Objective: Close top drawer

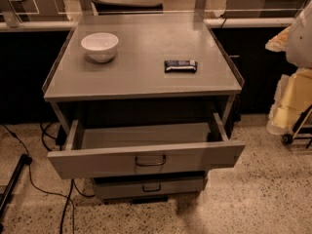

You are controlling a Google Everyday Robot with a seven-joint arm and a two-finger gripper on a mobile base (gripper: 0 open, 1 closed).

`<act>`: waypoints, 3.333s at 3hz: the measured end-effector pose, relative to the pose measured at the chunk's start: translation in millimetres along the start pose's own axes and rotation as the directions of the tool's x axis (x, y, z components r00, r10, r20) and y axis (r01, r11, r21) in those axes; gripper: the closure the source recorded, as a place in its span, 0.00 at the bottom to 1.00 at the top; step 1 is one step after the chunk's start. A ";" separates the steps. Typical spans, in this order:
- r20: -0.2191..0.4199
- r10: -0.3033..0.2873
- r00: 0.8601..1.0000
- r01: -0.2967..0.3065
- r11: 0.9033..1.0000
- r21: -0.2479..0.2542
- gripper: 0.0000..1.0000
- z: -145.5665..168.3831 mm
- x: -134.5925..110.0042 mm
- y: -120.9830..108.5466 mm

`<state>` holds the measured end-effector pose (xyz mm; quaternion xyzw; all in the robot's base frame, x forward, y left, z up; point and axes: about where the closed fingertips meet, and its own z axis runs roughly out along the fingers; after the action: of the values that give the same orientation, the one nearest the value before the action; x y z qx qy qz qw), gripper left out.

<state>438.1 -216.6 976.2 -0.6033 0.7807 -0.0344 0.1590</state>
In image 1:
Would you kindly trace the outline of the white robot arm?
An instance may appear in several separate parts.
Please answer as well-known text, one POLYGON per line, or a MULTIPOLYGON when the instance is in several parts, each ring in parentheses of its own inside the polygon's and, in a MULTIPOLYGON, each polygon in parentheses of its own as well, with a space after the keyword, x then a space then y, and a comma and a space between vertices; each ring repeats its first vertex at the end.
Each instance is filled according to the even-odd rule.
POLYGON ((285 52, 289 63, 297 67, 312 68, 312 1, 310 1, 291 26, 271 38, 265 49, 285 52))

